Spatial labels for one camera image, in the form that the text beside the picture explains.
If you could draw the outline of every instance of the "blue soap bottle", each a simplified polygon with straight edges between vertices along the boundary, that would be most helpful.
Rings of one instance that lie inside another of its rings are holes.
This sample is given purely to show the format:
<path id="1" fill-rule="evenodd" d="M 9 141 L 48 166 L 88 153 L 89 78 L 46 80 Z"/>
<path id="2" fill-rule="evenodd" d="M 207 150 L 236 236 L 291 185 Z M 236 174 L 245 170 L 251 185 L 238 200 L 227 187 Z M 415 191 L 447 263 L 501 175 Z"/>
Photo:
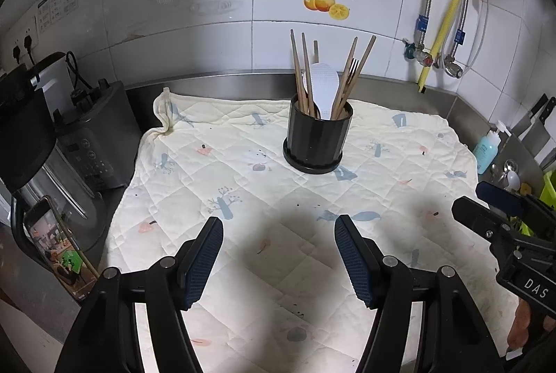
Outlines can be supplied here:
<path id="1" fill-rule="evenodd" d="M 490 163 L 493 162 L 494 157 L 498 155 L 498 146 L 500 145 L 499 133 L 505 132 L 508 136 L 512 135 L 502 121 L 498 121 L 496 127 L 496 132 L 494 130 L 489 131 L 473 149 L 473 155 L 477 159 L 478 174 L 483 174 L 488 166 L 490 166 Z"/>

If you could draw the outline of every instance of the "smartphone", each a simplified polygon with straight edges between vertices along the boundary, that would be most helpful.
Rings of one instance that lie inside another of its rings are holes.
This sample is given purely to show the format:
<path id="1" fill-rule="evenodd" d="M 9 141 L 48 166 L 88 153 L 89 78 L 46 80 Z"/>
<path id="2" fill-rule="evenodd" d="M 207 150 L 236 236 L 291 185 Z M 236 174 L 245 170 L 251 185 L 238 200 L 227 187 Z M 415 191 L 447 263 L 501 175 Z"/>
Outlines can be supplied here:
<path id="1" fill-rule="evenodd" d="M 31 241 L 63 287 L 83 301 L 98 279 L 98 273 L 81 252 L 52 199 L 43 196 L 23 220 Z"/>

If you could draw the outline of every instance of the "phone screen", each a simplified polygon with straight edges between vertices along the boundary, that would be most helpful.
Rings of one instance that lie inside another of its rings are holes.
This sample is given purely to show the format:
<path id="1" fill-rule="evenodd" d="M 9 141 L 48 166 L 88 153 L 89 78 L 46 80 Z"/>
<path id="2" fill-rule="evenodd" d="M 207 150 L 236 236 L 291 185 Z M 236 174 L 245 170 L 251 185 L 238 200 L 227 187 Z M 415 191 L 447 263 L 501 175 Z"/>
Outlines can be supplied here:
<path id="1" fill-rule="evenodd" d="M 51 209 L 27 227 L 41 255 L 57 279 L 76 301 L 84 300 L 97 280 L 82 255 L 77 252 Z"/>

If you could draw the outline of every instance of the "chopstick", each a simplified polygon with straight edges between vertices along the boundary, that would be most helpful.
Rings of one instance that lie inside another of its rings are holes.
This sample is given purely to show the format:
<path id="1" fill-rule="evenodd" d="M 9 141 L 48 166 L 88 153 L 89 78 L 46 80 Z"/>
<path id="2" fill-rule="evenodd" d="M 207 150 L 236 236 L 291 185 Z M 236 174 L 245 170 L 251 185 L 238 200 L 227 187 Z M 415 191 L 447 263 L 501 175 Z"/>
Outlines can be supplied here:
<path id="1" fill-rule="evenodd" d="M 346 65 L 344 66 L 344 72 L 342 74 L 342 78 L 340 80 L 340 85 L 338 86 L 338 90 L 336 91 L 336 97 L 334 98 L 334 103 L 332 104 L 332 114 L 331 114 L 331 118 L 332 120 L 335 119 L 334 115 L 336 113 L 336 109 L 338 107 L 338 105 L 340 105 L 340 101 L 342 99 L 342 96 L 344 94 L 344 88 L 346 86 L 346 83 L 348 82 L 348 76 L 349 76 L 349 70 L 351 67 L 351 60 L 353 59 L 353 55 L 355 53 L 355 47 L 357 46 L 357 36 L 355 36 L 354 40 L 353 40 L 353 44 L 351 45 L 351 50 L 349 51 L 349 55 L 347 56 L 347 60 L 346 60 Z"/>
<path id="2" fill-rule="evenodd" d="M 315 63 L 319 62 L 319 43 L 317 41 L 313 41 L 313 52 L 315 55 Z"/>
<path id="3" fill-rule="evenodd" d="M 365 49 L 365 53 L 363 53 L 363 57 L 361 58 L 361 62 L 359 63 L 359 66 L 355 70 L 353 78 L 351 79 L 351 82 L 349 83 L 349 86 L 348 86 L 346 92 L 344 93 L 344 96 L 342 97 L 342 99 L 340 101 L 340 105 L 336 109 L 336 113 L 332 115 L 332 119 L 338 119 L 340 117 L 341 111 L 344 108 L 344 105 L 346 104 L 346 102 L 348 101 L 349 95 L 351 94 L 351 91 L 353 90 L 353 88 L 355 86 L 355 82 L 357 81 L 357 79 L 359 78 L 359 75 L 361 74 L 361 71 L 363 70 L 363 66 L 365 66 L 365 62 L 367 61 L 367 58 L 369 57 L 369 53 L 371 53 L 371 50 L 373 48 L 373 45 L 375 44 L 375 41 L 376 41 L 376 36 L 372 36 L 371 40 L 369 41 L 369 45 L 367 45 L 367 48 Z"/>
<path id="4" fill-rule="evenodd" d="M 297 106 L 302 113 L 307 114 L 307 104 L 305 101 L 305 88 L 301 77 L 301 68 L 299 67 L 299 57 L 297 56 L 297 48 L 295 46 L 294 31 L 290 30 L 291 49 L 294 54 L 295 83 L 297 85 Z"/>
<path id="5" fill-rule="evenodd" d="M 303 58 L 305 60 L 305 81 L 307 81 L 307 94 L 309 96 L 308 114 L 309 116 L 316 117 L 315 104 L 312 98 L 311 68 L 309 67 L 309 55 L 307 53 L 307 44 L 305 43 L 305 33 L 301 34 L 301 42 L 303 44 Z"/>

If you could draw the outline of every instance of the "white cloth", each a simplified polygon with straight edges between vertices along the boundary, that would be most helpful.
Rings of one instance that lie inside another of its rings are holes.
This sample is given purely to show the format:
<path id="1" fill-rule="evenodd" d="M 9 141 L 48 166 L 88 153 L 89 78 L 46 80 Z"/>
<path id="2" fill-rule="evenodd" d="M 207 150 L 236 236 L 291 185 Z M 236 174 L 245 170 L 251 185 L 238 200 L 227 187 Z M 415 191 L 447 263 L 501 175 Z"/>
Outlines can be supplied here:
<path id="1" fill-rule="evenodd" d="M 385 255 L 431 271 L 454 266 L 505 350 L 517 298 L 496 283 L 488 243 L 450 211 L 460 196 L 476 199 L 475 158 L 439 116 L 351 104 L 341 166 L 309 175 L 283 158 L 288 101 L 168 89 L 154 101 L 163 127 L 141 141 L 105 261 L 122 272 L 149 268 L 210 216 L 222 220 L 205 291 L 183 313 L 206 373 L 355 370 L 375 312 L 356 298 L 336 248 L 340 214 Z M 404 362 L 415 359 L 419 309 Z M 144 308 L 137 318 L 146 371 L 156 371 Z"/>

